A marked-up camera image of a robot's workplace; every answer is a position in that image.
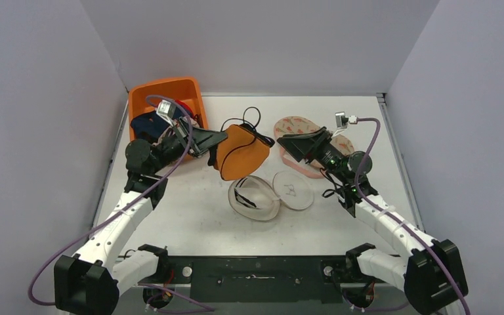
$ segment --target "bolt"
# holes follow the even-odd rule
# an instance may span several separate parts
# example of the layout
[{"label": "bolt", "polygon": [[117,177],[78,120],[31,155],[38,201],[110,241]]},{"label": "bolt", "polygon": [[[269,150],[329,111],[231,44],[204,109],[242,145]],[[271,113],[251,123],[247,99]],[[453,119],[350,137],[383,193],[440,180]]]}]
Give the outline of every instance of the bolt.
[{"label": "bolt", "polygon": [[331,273],[333,272],[333,267],[332,266],[327,266],[324,268],[324,274],[328,277],[331,276]]},{"label": "bolt", "polygon": [[182,275],[185,276],[185,277],[190,277],[190,275],[192,275],[192,268],[190,267],[184,267],[182,269]]}]

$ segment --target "white table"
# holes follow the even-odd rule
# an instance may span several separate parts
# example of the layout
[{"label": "white table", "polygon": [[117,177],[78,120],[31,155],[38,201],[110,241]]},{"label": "white table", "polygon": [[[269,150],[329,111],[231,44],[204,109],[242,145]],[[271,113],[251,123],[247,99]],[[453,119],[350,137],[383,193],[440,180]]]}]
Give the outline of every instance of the white table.
[{"label": "white table", "polygon": [[[414,222],[414,213],[394,157],[377,99],[372,96],[205,96],[204,106],[210,129],[218,130],[230,117],[241,117],[245,108],[256,106],[262,113],[258,131],[273,137],[277,120],[303,116],[319,126],[335,129],[335,112],[358,117],[376,117],[382,128],[371,153],[373,169],[368,175],[372,186],[397,212]],[[247,113],[255,122],[255,111]],[[356,150],[365,150],[374,132],[374,123],[359,123],[344,134]],[[110,169],[97,222],[103,222],[115,207],[127,175],[124,151],[129,143],[129,123],[125,123],[118,150]],[[272,180],[275,173],[292,170],[278,155],[278,144],[254,173]],[[369,242],[393,253],[374,231],[352,218],[337,202],[322,192],[332,185],[325,179],[310,179],[314,204],[304,211],[282,207],[275,219],[257,222],[237,214],[227,200],[230,182],[207,166],[207,156],[183,163],[170,177],[165,196],[140,224],[124,250],[147,243],[168,246],[170,255],[259,256],[259,255],[342,255]]]}]

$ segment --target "wall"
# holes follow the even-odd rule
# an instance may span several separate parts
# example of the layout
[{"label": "wall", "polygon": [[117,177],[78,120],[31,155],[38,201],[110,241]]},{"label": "wall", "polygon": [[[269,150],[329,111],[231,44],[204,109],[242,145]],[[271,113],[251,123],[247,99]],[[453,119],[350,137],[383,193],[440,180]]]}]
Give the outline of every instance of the wall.
[{"label": "wall", "polygon": [[129,88],[302,95],[386,91],[437,2],[82,0]]},{"label": "wall", "polygon": [[79,1],[0,0],[0,314],[56,314],[26,288],[92,222],[125,99]]},{"label": "wall", "polygon": [[504,1],[441,0],[387,101],[425,227],[504,314]]}]

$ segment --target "orange bin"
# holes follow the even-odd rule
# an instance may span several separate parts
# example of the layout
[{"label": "orange bin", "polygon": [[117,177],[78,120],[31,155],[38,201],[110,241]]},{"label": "orange bin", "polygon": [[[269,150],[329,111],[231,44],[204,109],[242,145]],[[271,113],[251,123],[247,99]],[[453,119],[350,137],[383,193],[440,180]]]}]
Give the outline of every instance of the orange bin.
[{"label": "orange bin", "polygon": [[[129,92],[129,121],[139,115],[153,112],[156,109],[146,103],[146,96],[161,95],[173,100],[183,101],[194,115],[198,115],[198,123],[200,127],[207,129],[207,118],[203,109],[201,100],[200,87],[198,82],[193,77],[170,77],[152,81],[143,85],[139,85]],[[136,139],[132,127],[130,128],[131,141]],[[185,157],[185,161],[190,159],[190,156]]]}]

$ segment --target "purple cable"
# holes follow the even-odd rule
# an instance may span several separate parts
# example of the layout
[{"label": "purple cable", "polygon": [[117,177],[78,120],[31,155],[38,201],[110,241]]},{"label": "purple cable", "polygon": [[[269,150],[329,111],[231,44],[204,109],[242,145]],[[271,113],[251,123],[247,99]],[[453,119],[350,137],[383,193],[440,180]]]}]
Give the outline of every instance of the purple cable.
[{"label": "purple cable", "polygon": [[405,303],[401,304],[401,305],[398,305],[398,306],[392,306],[392,307],[367,307],[367,308],[364,308],[364,307],[358,307],[354,304],[352,304],[348,299],[347,299],[347,294],[343,291],[343,298],[345,299],[345,301],[354,307],[355,310],[364,310],[364,312],[394,312],[396,310],[402,310],[403,308],[407,307],[410,305],[410,303],[408,303],[408,301],[406,301]]},{"label": "purple cable", "polygon": [[187,300],[188,302],[191,302],[195,305],[198,305],[202,307],[203,309],[201,310],[162,310],[162,309],[157,309],[157,312],[159,313],[165,313],[165,314],[191,314],[191,313],[202,313],[202,312],[213,312],[215,311],[215,308],[198,302],[197,300],[191,299],[187,297],[186,295],[182,295],[179,292],[173,291],[171,289],[167,289],[166,287],[162,287],[160,285],[155,285],[155,284],[150,284],[150,283],[138,283],[138,285],[143,285],[146,287],[153,287],[154,289],[161,290],[161,293],[158,293],[154,295],[153,297],[150,297],[147,301],[146,304],[149,305],[154,299],[158,298],[159,296],[163,295],[163,292],[169,292],[172,295],[176,295],[177,297],[180,297],[181,299]]},{"label": "purple cable", "polygon": [[[149,95],[149,96],[146,97],[146,101],[149,104],[151,104],[151,101],[149,101],[148,98],[152,98],[152,97],[163,98],[163,99],[171,101],[171,99],[165,98],[163,96]],[[158,187],[182,163],[182,161],[184,160],[184,157],[186,156],[186,154],[188,153],[188,151],[190,151],[190,145],[192,143],[192,120],[191,120],[190,115],[188,115],[188,113],[186,112],[186,110],[181,105],[179,105],[174,100],[172,101],[172,103],[175,104],[175,105],[177,105],[177,107],[181,110],[181,112],[184,114],[184,116],[189,121],[189,124],[188,124],[188,142],[186,143],[186,147],[184,148],[184,152],[180,156],[180,159],[178,159],[177,162],[173,165],[173,167],[170,170],[168,170],[168,172],[165,174],[165,176],[163,176],[161,179],[159,179],[155,184],[151,185],[151,187],[149,187],[148,189],[146,189],[146,191],[144,191],[143,193],[141,193],[141,195],[139,195],[138,197],[136,197],[136,199],[134,199],[129,204],[127,204],[123,209],[119,210],[115,215],[113,215],[112,217],[110,217],[107,220],[105,220],[102,224],[99,224],[98,226],[96,226],[96,227],[92,228],[91,230],[89,230],[88,232],[84,233],[84,235],[80,236],[76,240],[71,241],[65,247],[59,249],[55,254],[53,254],[53,256],[49,257],[49,259],[47,259],[43,263],[43,266],[41,266],[41,268],[35,273],[35,276],[31,279],[30,286],[28,286],[28,298],[30,299],[31,302],[33,302],[34,304],[37,304],[37,305],[41,305],[41,306],[54,306],[55,302],[44,302],[44,301],[41,301],[41,300],[37,299],[33,295],[33,286],[35,285],[35,282],[40,277],[40,275],[43,273],[43,271],[57,257],[59,257],[59,255],[61,255],[62,253],[64,253],[67,249],[71,248],[76,243],[80,242],[81,240],[84,240],[85,238],[88,238],[92,233],[95,233],[96,231],[99,231],[101,228],[103,228],[107,224],[113,222],[116,218],[118,218],[120,215],[122,215],[124,211],[126,211],[128,208],[132,207],[134,204],[136,204],[136,202],[138,202],[140,199],[142,199],[145,195],[149,194],[152,190],[156,189],[156,187]]]},{"label": "purple cable", "polygon": [[[358,166],[358,170],[356,172],[356,175],[354,176],[354,185],[356,187],[356,190],[364,199],[364,201],[368,202],[372,207],[376,208],[378,211],[384,211],[382,208],[380,208],[377,204],[375,204],[373,201],[368,199],[366,195],[362,192],[360,189],[360,185],[358,184],[358,178],[360,177],[360,173],[364,169],[364,165],[366,164],[366,161],[368,160],[368,157],[370,155],[370,152],[372,151],[372,148],[375,144],[375,141],[377,139],[377,135],[379,134],[379,129],[380,129],[380,122],[376,118],[358,118],[358,121],[373,121],[376,124],[375,127],[375,132],[374,136],[372,137],[372,140],[370,142],[370,145],[368,146],[368,149],[366,149],[366,154],[364,154],[364,157],[362,158],[362,161],[360,161],[360,165]],[[390,217],[393,221],[401,224],[401,220],[399,218],[395,217],[392,213],[385,212],[385,215]],[[463,308],[465,309],[465,314],[466,315],[471,315],[471,310],[469,309],[469,305],[467,304],[461,290],[459,289],[459,286],[455,283],[455,280],[453,279],[453,276],[449,273],[449,270],[445,267],[444,263],[441,261],[441,259],[436,255],[436,253],[413,231],[411,230],[408,226],[403,225],[402,226],[405,231],[407,231],[408,234],[410,234],[415,240],[417,240],[427,251],[430,253],[430,256],[436,261],[440,269],[443,271],[445,274],[445,277],[447,278],[447,281],[451,284],[453,287],[453,290],[457,294],[457,297],[459,297],[459,301],[461,301],[461,304],[463,305]]]}]

